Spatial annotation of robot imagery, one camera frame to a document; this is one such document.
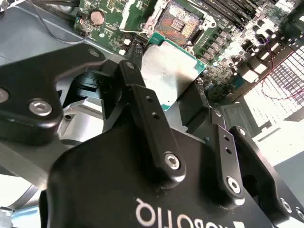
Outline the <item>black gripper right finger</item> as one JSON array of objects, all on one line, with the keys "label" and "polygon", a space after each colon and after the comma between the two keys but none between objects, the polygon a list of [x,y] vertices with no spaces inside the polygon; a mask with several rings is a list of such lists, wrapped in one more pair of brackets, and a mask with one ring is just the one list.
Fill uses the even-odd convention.
[{"label": "black gripper right finger", "polygon": [[291,221],[290,189],[243,128],[226,129],[224,116],[209,105],[197,82],[180,96],[180,114],[187,132],[211,150],[211,176],[225,205],[245,201],[248,193],[272,223]]}]

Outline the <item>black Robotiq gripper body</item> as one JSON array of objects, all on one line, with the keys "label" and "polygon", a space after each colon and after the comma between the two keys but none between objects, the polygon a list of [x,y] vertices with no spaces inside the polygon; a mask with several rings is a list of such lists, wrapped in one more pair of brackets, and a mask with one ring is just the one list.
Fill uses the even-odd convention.
[{"label": "black Robotiq gripper body", "polygon": [[47,198],[40,201],[43,228],[269,228],[249,195],[224,209],[210,185],[210,152],[174,131],[187,165],[185,180],[161,189],[148,172],[148,152],[132,128],[103,133],[64,152],[54,163]]}]

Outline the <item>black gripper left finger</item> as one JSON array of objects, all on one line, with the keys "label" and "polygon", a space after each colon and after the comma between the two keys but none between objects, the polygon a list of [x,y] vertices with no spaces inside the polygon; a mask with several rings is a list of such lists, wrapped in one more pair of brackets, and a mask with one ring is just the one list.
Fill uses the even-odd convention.
[{"label": "black gripper left finger", "polygon": [[67,149],[59,141],[63,120],[60,85],[98,72],[104,128],[101,133],[132,128],[152,180],[171,189],[186,177],[186,163],[153,90],[139,68],[126,60],[111,63],[87,44],[52,51],[4,65],[0,87],[8,98],[0,104],[0,164],[38,187],[48,186],[54,163]]}]

